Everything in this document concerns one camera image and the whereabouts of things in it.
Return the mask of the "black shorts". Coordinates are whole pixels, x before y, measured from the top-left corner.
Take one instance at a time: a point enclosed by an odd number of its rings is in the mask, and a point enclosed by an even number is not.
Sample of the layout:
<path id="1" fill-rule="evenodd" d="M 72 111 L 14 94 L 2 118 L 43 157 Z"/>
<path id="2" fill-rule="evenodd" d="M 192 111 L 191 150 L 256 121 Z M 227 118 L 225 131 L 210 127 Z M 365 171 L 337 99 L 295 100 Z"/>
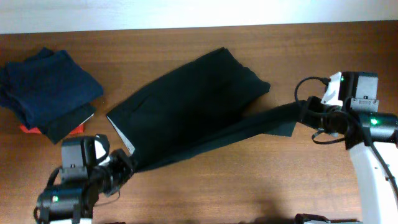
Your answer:
<path id="1" fill-rule="evenodd" d="M 107 117 L 144 172 L 259 134 L 291 136 L 296 102 L 243 115 L 270 87 L 220 48 L 144 86 Z"/>

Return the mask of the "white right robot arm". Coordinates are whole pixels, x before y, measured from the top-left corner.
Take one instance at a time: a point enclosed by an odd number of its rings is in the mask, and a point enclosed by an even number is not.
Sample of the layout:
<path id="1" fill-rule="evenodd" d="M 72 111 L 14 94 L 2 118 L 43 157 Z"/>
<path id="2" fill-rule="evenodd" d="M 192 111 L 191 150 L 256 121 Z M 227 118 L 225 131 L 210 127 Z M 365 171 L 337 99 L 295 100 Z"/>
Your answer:
<path id="1" fill-rule="evenodd" d="M 397 223 L 397 116 L 378 112 L 377 100 L 300 102 L 299 121 L 317 134 L 342 134 L 354 165 L 363 223 Z"/>

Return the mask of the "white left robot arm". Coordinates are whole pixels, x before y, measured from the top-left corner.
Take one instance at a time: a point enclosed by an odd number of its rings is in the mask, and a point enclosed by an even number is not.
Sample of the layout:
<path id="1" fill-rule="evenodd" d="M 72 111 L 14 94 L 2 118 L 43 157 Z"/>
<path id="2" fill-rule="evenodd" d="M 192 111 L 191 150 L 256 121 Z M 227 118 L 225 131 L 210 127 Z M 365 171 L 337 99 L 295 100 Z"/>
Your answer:
<path id="1" fill-rule="evenodd" d="M 79 168 L 87 172 L 83 177 L 63 177 L 62 183 L 57 185 L 54 184 L 56 176 L 67 172 L 61 167 L 54 170 L 38 196 L 33 211 L 35 222 L 92 223 L 100 194 L 109 197 L 120 193 L 136 171 L 136 162 L 122 149 L 113 151 L 108 158 L 104 164 Z"/>

